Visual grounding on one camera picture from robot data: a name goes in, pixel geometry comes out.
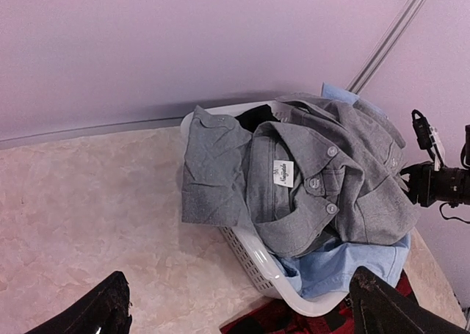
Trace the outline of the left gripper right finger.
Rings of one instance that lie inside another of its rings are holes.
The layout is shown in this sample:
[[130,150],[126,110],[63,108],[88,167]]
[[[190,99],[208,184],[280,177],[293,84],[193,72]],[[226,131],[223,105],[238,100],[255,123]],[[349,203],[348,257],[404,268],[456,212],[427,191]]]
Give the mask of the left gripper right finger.
[[355,333],[465,333],[447,320],[402,296],[366,267],[350,281]]

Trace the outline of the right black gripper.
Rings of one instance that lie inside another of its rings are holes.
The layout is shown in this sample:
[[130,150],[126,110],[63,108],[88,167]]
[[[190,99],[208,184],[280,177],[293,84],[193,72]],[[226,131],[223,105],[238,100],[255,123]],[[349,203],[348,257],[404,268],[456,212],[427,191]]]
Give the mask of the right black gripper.
[[435,171],[431,163],[413,164],[400,171],[405,194],[412,204],[429,207],[441,201],[451,206],[469,205],[469,170],[442,167]]

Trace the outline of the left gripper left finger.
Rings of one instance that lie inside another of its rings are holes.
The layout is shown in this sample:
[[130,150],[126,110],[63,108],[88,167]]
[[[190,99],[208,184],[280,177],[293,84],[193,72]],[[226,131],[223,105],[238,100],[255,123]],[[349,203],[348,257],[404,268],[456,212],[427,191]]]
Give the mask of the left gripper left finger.
[[130,290],[125,275],[115,271],[69,308],[31,329],[30,333],[128,333]]

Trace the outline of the white plastic laundry basket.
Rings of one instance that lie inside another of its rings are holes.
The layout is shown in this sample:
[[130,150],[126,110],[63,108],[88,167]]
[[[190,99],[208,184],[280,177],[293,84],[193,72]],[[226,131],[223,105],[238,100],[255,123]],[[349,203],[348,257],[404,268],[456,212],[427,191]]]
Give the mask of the white plastic laundry basket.
[[[210,109],[201,109],[196,106],[193,112],[190,112],[182,121],[181,124],[181,135],[187,143],[187,149],[185,153],[185,161],[187,160],[187,154],[189,152],[189,136],[191,133],[191,124],[195,115],[199,112],[208,114],[209,116],[216,116],[221,118],[221,122],[224,122],[225,118],[232,118],[232,115],[238,115],[249,109],[255,108],[262,104],[267,104],[274,107],[276,102],[259,102],[259,103],[248,103],[248,104],[237,104],[232,106],[221,106]],[[205,198],[190,197],[189,195],[189,182],[184,175],[184,183],[182,188],[182,201],[183,201],[183,221],[189,221],[189,212],[195,212],[198,216],[202,215],[200,212],[208,210],[201,204]],[[276,266],[274,258],[271,257],[270,253],[263,245],[262,241],[257,237],[255,233],[248,230],[247,227],[233,227],[222,224],[220,232],[224,235],[228,245],[233,250],[235,256],[238,258],[244,271],[247,273],[249,278],[252,280],[258,291],[266,297],[284,299],[291,309],[302,314],[304,316],[321,316],[327,312],[333,310],[346,296],[347,291],[329,291],[328,293],[320,294],[309,299],[302,298],[294,286],[291,285],[286,276],[283,275],[282,269]]]

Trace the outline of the red black plaid shirt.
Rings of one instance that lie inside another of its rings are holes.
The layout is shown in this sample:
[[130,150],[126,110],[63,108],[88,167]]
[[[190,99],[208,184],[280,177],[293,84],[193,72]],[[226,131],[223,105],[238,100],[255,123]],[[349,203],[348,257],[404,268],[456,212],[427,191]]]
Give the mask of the red black plaid shirt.
[[[401,275],[395,288],[416,303],[406,275]],[[220,328],[221,333],[355,333],[353,308],[348,294],[330,312],[316,317],[298,314],[279,299],[268,302],[249,314]]]

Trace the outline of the grey long sleeve shirt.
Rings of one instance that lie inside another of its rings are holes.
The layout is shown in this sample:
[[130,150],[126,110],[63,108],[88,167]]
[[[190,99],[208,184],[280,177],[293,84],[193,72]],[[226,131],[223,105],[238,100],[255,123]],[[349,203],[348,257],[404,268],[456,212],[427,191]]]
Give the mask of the grey long sleeve shirt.
[[404,148],[394,125],[360,100],[300,93],[238,117],[196,107],[182,219],[244,228],[287,258],[331,237],[389,246],[419,219],[400,177]]

